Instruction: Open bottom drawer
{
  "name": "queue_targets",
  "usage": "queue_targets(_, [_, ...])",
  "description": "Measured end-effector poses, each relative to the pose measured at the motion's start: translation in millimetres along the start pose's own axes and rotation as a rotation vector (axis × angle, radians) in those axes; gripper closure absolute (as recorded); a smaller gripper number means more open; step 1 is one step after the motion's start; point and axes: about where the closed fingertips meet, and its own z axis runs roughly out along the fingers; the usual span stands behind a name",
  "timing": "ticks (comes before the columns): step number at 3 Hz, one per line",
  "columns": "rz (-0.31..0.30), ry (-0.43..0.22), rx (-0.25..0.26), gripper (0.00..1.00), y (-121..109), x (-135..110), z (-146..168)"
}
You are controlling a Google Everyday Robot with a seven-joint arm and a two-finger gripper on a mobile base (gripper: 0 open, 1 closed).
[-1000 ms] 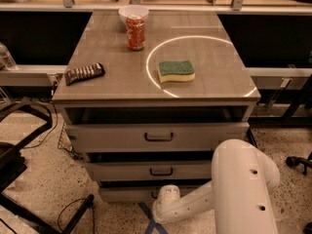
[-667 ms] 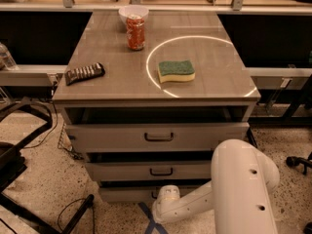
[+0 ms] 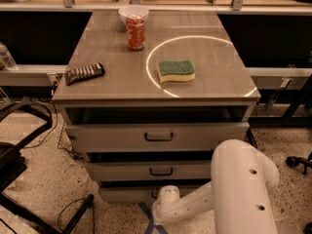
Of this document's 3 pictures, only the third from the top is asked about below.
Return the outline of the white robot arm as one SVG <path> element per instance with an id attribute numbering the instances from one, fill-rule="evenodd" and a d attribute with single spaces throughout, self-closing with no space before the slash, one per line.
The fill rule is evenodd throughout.
<path id="1" fill-rule="evenodd" d="M 182 197 L 160 189 L 152 207 L 157 225 L 214 212 L 216 234 L 277 234 L 269 195 L 279 184 L 274 162 L 252 145 L 229 139 L 214 150 L 211 181 Z"/>

